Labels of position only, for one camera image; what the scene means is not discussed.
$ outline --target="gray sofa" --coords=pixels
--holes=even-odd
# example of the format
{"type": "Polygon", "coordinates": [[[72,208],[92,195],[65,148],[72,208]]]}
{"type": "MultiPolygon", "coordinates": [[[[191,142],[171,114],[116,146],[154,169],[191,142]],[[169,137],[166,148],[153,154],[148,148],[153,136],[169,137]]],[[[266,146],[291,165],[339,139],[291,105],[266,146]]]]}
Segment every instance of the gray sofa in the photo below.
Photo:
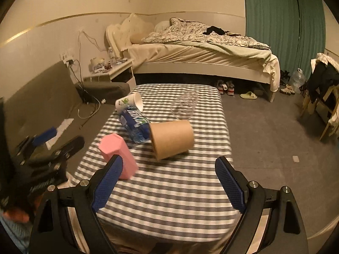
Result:
{"type": "Polygon", "coordinates": [[[81,99],[79,85],[73,84],[68,69],[62,62],[48,68],[28,82],[4,104],[6,117],[6,138],[8,148],[14,148],[26,136],[40,134],[51,127],[59,127],[64,119],[73,118],[72,124],[63,132],[55,145],[48,151],[45,144],[36,149],[33,156],[48,155],[77,135],[85,138],[84,148],[68,160],[67,170],[73,174],[101,127],[115,110],[115,101],[128,95],[129,85],[119,82],[84,82],[88,93],[101,104],[99,111],[85,124],[86,117],[94,109],[94,104],[86,104],[81,99]]]}

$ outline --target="green slipper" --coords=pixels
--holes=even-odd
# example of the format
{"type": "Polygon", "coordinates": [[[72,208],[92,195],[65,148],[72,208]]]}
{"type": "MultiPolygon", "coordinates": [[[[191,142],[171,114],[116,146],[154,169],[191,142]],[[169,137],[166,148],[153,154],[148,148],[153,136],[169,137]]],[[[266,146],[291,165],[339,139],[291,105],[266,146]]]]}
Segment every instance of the green slipper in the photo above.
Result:
{"type": "Polygon", "coordinates": [[[240,95],[243,99],[257,99],[258,97],[253,92],[247,92],[240,95]]]}

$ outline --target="striped tablecloth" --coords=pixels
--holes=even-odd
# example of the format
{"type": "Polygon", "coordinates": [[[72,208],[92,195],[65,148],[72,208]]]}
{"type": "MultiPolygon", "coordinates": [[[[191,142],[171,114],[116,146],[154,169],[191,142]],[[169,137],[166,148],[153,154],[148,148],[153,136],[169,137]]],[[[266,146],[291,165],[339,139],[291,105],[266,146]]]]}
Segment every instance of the striped tablecloth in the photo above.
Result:
{"type": "Polygon", "coordinates": [[[219,156],[231,159],[229,133],[220,95],[203,85],[147,84],[137,86],[143,114],[151,122],[175,120],[171,102],[192,90],[199,101],[190,119],[195,145],[187,153],[157,162],[150,141],[133,143],[115,112],[91,144],[72,183],[89,179],[106,164],[98,145],[104,136],[122,136],[139,166],[128,181],[118,181],[98,217],[123,228],[155,237],[186,242],[218,240],[237,223],[234,210],[215,174],[219,156]]]}

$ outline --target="curtain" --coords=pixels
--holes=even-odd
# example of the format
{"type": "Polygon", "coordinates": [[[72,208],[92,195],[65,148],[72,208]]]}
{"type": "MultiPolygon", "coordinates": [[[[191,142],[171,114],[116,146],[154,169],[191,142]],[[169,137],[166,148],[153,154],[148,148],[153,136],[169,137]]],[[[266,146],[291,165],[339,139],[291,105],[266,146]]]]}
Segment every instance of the curtain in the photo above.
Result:
{"type": "Polygon", "coordinates": [[[299,0],[300,40],[298,67],[308,79],[312,73],[310,60],[325,51],[326,26],[322,0],[299,0]]]}
{"type": "Polygon", "coordinates": [[[268,44],[280,68],[297,69],[299,41],[298,0],[245,0],[246,36],[268,44]]]}

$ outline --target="bed headboard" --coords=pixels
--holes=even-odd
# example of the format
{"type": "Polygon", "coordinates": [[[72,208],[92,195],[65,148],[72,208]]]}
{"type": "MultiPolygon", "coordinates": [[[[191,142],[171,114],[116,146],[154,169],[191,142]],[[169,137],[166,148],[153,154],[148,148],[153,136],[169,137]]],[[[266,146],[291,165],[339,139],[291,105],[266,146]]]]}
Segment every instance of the bed headboard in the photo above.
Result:
{"type": "Polygon", "coordinates": [[[132,45],[129,38],[136,33],[151,33],[154,25],[147,23],[132,13],[123,23],[109,25],[106,29],[106,38],[117,57],[122,57],[122,52],[132,45]]]}

